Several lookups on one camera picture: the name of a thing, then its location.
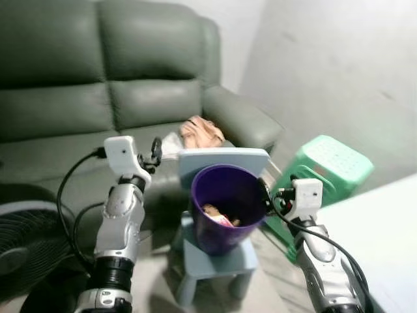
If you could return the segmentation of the dark green leather sofa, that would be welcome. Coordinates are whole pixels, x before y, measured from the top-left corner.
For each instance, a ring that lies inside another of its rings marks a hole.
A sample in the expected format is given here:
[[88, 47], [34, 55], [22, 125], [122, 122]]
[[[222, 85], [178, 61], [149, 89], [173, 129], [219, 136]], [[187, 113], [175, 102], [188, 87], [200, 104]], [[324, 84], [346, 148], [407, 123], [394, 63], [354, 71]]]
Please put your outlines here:
[[271, 152], [282, 127], [221, 84], [218, 25], [182, 4], [0, 0], [0, 184], [59, 194], [66, 213], [117, 178], [83, 156], [131, 136], [142, 154], [190, 118], [226, 147]]

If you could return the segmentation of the pink crumpled cloth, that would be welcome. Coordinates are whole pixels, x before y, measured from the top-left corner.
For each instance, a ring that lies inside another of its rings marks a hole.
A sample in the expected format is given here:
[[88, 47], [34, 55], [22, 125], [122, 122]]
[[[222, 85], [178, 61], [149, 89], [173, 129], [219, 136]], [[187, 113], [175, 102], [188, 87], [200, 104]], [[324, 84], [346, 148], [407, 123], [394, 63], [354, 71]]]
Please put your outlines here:
[[220, 128], [198, 115], [183, 122], [179, 134], [185, 149], [220, 148], [225, 141]]

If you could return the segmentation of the black floor fan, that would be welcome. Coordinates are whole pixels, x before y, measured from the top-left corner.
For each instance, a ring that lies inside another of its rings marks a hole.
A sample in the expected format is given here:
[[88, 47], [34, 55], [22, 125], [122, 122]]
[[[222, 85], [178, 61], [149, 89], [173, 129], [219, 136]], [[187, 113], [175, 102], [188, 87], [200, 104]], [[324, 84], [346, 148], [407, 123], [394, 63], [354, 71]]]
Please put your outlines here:
[[38, 305], [74, 307], [85, 274], [63, 229], [69, 217], [50, 190], [0, 184], [0, 303], [33, 295]]

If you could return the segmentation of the purple plastic rubbish bin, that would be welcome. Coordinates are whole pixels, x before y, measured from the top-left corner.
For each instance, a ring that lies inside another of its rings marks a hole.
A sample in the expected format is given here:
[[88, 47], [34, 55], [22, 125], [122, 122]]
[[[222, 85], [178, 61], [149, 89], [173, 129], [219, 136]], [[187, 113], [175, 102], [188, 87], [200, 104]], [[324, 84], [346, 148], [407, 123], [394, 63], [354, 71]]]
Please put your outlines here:
[[[200, 170], [190, 186], [197, 246], [211, 256], [220, 256], [248, 238], [267, 215], [262, 191], [259, 178], [241, 167], [215, 164]], [[214, 223], [203, 212], [203, 205], [214, 205], [229, 218], [238, 218], [239, 226]]]

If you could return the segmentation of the white cloth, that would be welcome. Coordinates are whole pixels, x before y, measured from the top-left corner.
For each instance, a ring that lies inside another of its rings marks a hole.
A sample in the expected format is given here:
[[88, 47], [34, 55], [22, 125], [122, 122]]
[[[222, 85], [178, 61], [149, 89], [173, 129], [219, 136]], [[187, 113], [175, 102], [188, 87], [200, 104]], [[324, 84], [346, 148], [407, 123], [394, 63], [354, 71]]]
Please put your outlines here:
[[161, 138], [161, 159], [176, 159], [184, 149], [184, 140], [179, 133], [169, 133], [164, 138]]

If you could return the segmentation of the light blue small chair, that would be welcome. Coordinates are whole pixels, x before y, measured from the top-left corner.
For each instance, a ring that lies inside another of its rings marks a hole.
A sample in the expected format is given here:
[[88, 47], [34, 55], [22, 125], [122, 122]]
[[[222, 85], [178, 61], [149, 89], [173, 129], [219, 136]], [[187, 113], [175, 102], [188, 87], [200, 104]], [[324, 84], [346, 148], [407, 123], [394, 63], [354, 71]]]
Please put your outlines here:
[[[269, 163], [269, 155], [265, 150], [254, 148], [184, 149], [179, 153], [178, 162], [180, 185], [190, 196], [192, 180], [200, 170], [215, 164], [231, 164], [259, 178]], [[188, 208], [181, 214], [180, 227], [172, 242], [173, 250], [182, 254], [184, 262], [182, 279], [175, 290], [177, 304], [190, 306], [195, 298], [197, 283], [217, 278], [229, 278], [227, 292], [242, 300], [259, 266], [250, 235], [228, 253], [211, 256], [197, 245], [191, 208], [188, 199]]]

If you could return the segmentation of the green plastic stool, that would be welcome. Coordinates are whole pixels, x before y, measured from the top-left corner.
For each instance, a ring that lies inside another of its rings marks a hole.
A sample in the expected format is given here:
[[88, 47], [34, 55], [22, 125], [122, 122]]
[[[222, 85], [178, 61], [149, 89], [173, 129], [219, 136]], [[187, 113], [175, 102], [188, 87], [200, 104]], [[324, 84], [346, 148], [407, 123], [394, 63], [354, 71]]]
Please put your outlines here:
[[276, 196], [279, 188], [290, 188], [292, 178], [316, 178], [323, 182], [323, 206], [348, 199], [373, 171], [373, 164], [360, 152], [336, 138], [319, 135], [305, 143], [269, 188]]

